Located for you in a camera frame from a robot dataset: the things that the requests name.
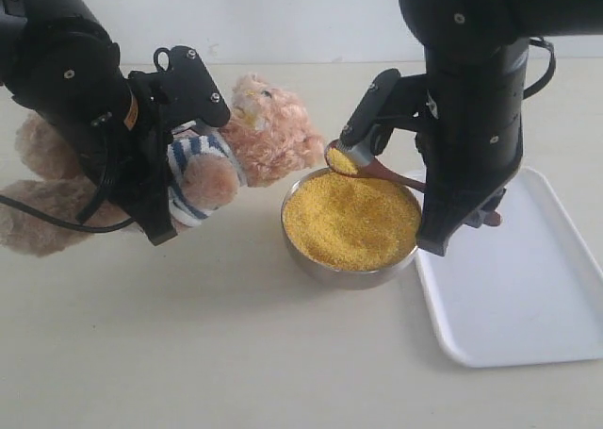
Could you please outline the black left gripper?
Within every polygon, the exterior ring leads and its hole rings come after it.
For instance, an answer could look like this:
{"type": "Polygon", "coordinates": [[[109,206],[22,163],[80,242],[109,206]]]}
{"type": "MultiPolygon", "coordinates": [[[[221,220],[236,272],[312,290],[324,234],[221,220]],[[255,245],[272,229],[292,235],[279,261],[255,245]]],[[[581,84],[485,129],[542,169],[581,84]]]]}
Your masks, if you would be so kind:
{"type": "Polygon", "coordinates": [[[15,59],[8,88],[71,146],[94,184],[81,211],[110,202],[132,217],[153,246],[177,236],[169,210],[169,136],[145,119],[113,41],[44,40],[15,59]]]}

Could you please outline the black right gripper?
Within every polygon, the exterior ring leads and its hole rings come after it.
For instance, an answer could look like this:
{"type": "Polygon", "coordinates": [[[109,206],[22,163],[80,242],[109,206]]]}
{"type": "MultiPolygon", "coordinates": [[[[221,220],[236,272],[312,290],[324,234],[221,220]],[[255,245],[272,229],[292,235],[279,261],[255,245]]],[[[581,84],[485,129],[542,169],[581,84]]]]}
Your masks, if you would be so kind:
{"type": "Polygon", "coordinates": [[[394,105],[404,115],[417,109],[407,127],[426,167],[420,249],[442,255],[462,225],[502,224],[497,208],[523,156],[528,56],[526,39],[475,65],[430,52],[422,74],[401,75],[395,68],[377,74],[344,125],[339,141],[351,148],[374,124],[394,118],[394,105]]]}

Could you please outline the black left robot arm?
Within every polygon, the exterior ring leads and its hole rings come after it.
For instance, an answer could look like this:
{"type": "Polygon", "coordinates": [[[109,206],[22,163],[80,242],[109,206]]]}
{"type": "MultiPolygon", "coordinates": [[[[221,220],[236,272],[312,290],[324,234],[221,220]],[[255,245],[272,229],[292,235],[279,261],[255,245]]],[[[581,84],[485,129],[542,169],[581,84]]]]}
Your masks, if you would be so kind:
{"type": "Polygon", "coordinates": [[[119,45],[82,0],[1,0],[1,82],[75,152],[94,192],[73,222],[7,199],[60,228],[101,234],[137,223],[159,245],[171,221],[171,140],[141,74],[124,76],[119,45]]]}

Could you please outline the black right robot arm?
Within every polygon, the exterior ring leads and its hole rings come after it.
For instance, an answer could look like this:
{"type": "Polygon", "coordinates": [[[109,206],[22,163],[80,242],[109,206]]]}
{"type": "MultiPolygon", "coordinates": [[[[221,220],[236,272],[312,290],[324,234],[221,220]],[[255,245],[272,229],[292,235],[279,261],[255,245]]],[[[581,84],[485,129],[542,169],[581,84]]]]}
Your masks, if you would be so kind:
{"type": "Polygon", "coordinates": [[[523,158],[529,49],[602,31],[602,0],[399,0],[424,49],[423,74],[378,74],[339,148],[374,168],[395,129],[411,131],[426,168],[417,246],[443,256],[463,225],[500,222],[497,207],[523,158]]]}

